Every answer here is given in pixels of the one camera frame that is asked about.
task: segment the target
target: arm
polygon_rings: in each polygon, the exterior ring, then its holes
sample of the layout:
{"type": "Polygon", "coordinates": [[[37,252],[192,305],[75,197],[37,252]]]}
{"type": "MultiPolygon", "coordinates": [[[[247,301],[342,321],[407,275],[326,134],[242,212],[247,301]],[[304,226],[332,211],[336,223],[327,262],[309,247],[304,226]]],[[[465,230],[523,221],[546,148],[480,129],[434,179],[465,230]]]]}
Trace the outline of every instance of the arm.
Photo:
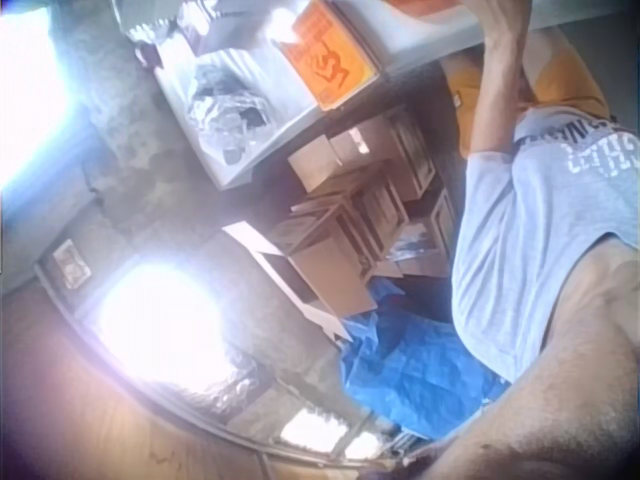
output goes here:
{"type": "Polygon", "coordinates": [[[531,0],[466,0],[485,35],[485,63],[471,154],[511,153],[531,0]]]}

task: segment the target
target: man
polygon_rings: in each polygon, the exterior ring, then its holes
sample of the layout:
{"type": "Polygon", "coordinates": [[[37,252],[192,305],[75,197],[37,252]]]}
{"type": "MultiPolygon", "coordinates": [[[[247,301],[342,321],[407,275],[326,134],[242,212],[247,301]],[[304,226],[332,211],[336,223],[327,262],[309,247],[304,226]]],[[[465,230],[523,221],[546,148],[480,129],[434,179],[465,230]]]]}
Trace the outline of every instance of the man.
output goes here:
{"type": "Polygon", "coordinates": [[[640,444],[640,142],[558,30],[527,36],[531,0],[464,3],[485,52],[442,62],[468,156],[454,321],[514,384],[415,478],[608,478],[640,444]]]}

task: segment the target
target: hand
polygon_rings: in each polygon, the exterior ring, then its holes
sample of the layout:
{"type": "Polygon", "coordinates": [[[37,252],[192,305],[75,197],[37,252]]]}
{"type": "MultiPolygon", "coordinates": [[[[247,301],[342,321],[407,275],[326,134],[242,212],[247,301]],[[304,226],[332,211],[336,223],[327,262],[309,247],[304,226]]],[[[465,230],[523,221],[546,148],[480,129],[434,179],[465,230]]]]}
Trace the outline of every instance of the hand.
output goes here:
{"type": "Polygon", "coordinates": [[[523,42],[531,20],[531,0],[462,0],[484,30],[487,44],[523,42]]]}

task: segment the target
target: gray t-shirt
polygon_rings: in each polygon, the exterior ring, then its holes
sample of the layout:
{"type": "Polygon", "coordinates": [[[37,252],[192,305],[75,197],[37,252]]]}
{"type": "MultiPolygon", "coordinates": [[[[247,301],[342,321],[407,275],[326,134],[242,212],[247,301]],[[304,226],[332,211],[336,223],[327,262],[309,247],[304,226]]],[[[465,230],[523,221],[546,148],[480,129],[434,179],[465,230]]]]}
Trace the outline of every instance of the gray t-shirt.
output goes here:
{"type": "Polygon", "coordinates": [[[603,235],[638,248],[640,142],[571,108],[530,110],[515,157],[471,155],[453,268],[466,347],[513,382],[539,355],[560,290],[603,235]]]}

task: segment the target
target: blue tarp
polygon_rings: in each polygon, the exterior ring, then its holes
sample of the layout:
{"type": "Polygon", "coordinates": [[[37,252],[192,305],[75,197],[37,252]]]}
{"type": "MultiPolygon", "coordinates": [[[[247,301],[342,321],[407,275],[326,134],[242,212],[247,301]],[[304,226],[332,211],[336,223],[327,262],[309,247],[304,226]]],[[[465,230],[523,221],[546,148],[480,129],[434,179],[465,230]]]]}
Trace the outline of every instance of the blue tarp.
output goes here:
{"type": "Polygon", "coordinates": [[[373,412],[430,439],[463,424],[509,384],[476,360],[451,324],[399,308],[389,280],[369,288],[378,309],[346,320],[353,343],[342,354],[349,396],[373,412]]]}

